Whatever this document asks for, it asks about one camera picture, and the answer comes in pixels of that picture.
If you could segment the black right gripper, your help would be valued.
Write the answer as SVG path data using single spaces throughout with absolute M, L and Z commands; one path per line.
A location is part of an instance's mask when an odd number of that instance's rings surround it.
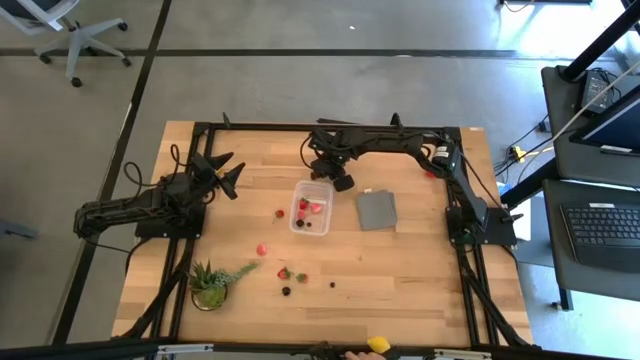
M 354 180 L 345 170 L 348 159 L 341 156 L 320 156 L 311 162 L 310 179 L 321 181 L 325 178 L 333 180 L 337 192 L 344 192 L 354 187 Z

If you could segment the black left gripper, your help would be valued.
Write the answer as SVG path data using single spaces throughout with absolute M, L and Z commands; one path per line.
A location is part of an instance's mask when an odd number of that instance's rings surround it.
M 220 182 L 217 171 L 221 170 L 233 156 L 233 152 L 227 152 L 216 156 L 195 153 L 191 157 L 191 196 L 193 199 L 201 201 L 215 199 L 215 188 Z M 222 191 L 230 200 L 235 200 L 238 197 L 236 184 L 245 166 L 246 164 L 242 162 L 223 174 Z

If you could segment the clear plastic tupperware container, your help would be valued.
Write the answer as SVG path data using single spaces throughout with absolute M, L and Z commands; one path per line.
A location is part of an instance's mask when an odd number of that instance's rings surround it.
M 333 207 L 334 190 L 333 187 L 324 182 L 316 181 L 299 181 L 294 189 L 291 210 L 289 215 L 289 227 L 292 232 L 303 235 L 324 236 L 329 232 L 332 207 Z M 306 199 L 309 205 L 306 210 L 306 217 L 303 219 L 305 226 L 298 228 L 296 226 L 297 213 L 299 209 L 299 201 Z M 313 204 L 320 204 L 322 211 L 314 214 L 311 211 Z M 312 226 L 307 227 L 306 223 L 311 222 Z

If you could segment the folded grey cloth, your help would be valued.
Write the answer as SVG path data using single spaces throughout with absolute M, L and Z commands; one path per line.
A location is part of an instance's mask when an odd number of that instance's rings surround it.
M 398 221 L 395 195 L 387 190 L 363 192 L 356 197 L 362 231 L 395 227 Z

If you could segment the green succulent plant in pot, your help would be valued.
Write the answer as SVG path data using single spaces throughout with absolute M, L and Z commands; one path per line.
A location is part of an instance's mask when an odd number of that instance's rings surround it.
M 229 288 L 257 267 L 256 262 L 251 262 L 229 272 L 223 268 L 213 269 L 210 262 L 195 262 L 188 274 L 192 302 L 201 311 L 220 308 L 226 301 Z

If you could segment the black metal pole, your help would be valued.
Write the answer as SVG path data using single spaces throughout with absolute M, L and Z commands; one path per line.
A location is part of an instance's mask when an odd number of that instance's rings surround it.
M 520 181 L 515 187 L 506 191 L 501 197 L 501 203 L 508 209 L 513 209 L 542 190 L 544 180 L 559 178 L 557 162 L 552 158 L 531 175 Z
M 633 0 L 576 59 L 559 71 L 560 78 L 566 82 L 576 80 L 639 21 L 640 0 Z

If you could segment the white office chair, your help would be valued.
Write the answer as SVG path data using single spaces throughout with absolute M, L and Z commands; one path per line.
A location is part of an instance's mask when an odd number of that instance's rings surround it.
M 80 3 L 80 0 L 0 0 L 0 16 L 20 29 L 26 35 L 44 32 L 66 32 L 64 38 L 53 40 L 36 48 L 35 55 L 44 64 L 50 64 L 49 53 L 68 46 L 65 77 L 73 87 L 83 85 L 75 75 L 76 64 L 82 50 L 96 55 L 97 50 L 113 55 L 121 60 L 125 67 L 131 66 L 130 59 L 120 50 L 95 39 L 95 36 L 111 28 L 127 31 L 128 24 L 122 18 L 116 18 L 93 25 L 82 26 L 71 21 L 68 14 Z

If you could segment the black keyboard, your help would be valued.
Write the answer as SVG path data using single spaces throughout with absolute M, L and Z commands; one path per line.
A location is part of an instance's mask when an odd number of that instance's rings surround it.
M 640 273 L 640 205 L 574 202 L 560 212 L 578 263 Z

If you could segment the black power adapter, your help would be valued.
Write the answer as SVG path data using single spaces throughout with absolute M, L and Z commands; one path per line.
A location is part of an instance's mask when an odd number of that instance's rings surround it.
M 617 75 L 603 68 L 594 68 L 584 75 L 580 107 L 585 108 L 585 116 L 593 117 L 602 113 L 622 97 L 622 92 L 617 87 L 609 88 L 598 97 L 617 78 Z

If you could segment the black computer monitor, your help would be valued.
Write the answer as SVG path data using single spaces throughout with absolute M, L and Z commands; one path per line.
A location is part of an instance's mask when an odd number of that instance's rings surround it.
M 640 156 L 640 84 L 570 136 L 573 143 Z

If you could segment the black aluminium table frame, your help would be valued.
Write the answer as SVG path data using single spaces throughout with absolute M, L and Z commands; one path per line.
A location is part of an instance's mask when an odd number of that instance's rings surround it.
M 302 147 L 308 133 L 303 124 L 165 125 L 155 176 L 171 171 L 173 144 L 185 151 L 233 152 L 233 165 L 246 164 L 238 197 L 218 195 L 209 205 L 194 258 L 228 270 L 249 262 L 258 267 L 219 309 L 169 301 L 161 333 L 216 345 L 360 345 L 383 336 L 396 345 L 468 346 L 466 294 L 446 226 L 446 186 L 427 178 L 412 157 L 373 153 L 350 163 L 355 186 L 335 196 L 324 236 L 294 233 L 287 218 L 273 221 L 276 210 L 291 209 L 296 184 L 310 176 L 305 164 L 313 154 Z M 356 197 L 380 190 L 395 195 L 397 224 L 362 231 Z M 260 244 L 265 256 L 256 252 Z M 283 267 L 292 272 L 288 280 L 277 276 Z M 299 283 L 299 273 L 309 281 Z M 283 287 L 291 288 L 289 296 Z

